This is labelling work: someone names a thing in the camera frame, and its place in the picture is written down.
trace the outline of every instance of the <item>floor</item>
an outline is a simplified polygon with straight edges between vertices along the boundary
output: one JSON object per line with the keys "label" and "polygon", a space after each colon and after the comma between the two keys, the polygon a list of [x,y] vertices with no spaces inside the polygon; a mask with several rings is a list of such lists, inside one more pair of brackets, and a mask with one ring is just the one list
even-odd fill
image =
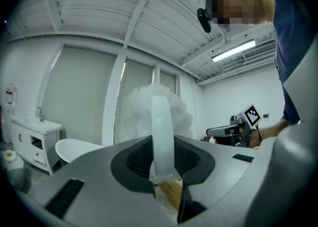
{"label": "floor", "polygon": [[[13,145],[7,145],[4,142],[0,142],[0,151],[5,150],[13,150]],[[22,188],[22,191],[28,193],[30,188],[39,182],[41,182],[46,177],[50,176],[50,174],[46,171],[43,171],[28,162],[24,161],[25,164],[25,181]]]}

